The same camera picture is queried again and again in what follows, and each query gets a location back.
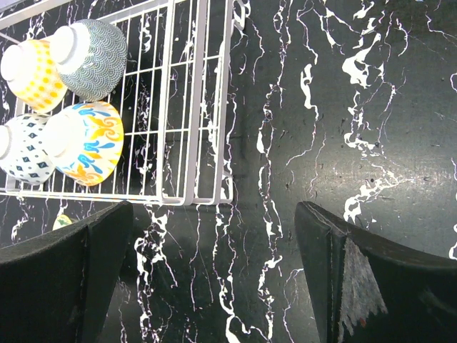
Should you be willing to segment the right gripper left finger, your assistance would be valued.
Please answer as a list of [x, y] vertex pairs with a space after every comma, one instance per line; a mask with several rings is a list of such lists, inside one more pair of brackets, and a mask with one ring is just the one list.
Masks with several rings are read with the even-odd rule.
[[1, 341], [97, 342], [133, 223], [120, 202], [1, 248]]

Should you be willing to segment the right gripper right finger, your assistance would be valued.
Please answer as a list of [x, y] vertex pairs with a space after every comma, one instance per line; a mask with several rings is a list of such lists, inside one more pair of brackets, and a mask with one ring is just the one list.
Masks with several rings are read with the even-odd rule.
[[322, 342], [454, 342], [456, 262], [345, 222], [313, 202], [294, 215]]

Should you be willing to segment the white leaf patterned bowl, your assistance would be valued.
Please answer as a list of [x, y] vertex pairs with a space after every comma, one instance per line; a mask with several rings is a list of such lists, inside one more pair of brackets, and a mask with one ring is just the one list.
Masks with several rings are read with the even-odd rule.
[[67, 215], [65, 214], [60, 214], [57, 216], [57, 218], [55, 219], [54, 221], [54, 224], [53, 224], [53, 227], [52, 227], [52, 230], [55, 231], [57, 229], [60, 229], [60, 228], [63, 228], [63, 227], [66, 227], [68, 225], [71, 225], [73, 223], [77, 222], [76, 219], [74, 218], [71, 218], [71, 217], [68, 217]]

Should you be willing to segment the blue white patterned bowl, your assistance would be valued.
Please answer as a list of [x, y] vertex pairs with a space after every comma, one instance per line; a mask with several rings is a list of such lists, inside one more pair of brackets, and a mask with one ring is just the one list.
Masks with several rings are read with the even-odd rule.
[[1, 126], [1, 169], [15, 180], [43, 184], [55, 166], [43, 148], [48, 114], [21, 114]]

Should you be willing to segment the orange blue floral bowl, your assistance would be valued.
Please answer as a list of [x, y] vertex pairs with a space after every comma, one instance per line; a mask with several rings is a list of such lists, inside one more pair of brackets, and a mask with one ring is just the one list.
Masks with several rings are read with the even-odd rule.
[[79, 103], [46, 122], [43, 149], [54, 166], [76, 183], [92, 187], [114, 171], [124, 146], [124, 127], [108, 102]]

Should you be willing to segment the yellow dotted sun bowl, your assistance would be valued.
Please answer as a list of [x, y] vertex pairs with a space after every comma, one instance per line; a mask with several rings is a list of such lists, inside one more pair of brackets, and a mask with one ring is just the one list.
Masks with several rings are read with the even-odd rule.
[[67, 92], [47, 40], [29, 39], [13, 44], [1, 58], [1, 76], [11, 92], [37, 113], [49, 113]]

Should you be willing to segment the red rimmed patterned bowl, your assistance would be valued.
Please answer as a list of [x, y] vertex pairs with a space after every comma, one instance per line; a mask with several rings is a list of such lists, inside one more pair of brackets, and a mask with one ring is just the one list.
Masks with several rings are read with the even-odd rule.
[[67, 88], [81, 100], [107, 97], [126, 68], [127, 42], [122, 30], [95, 19], [59, 27], [50, 41], [50, 56]]

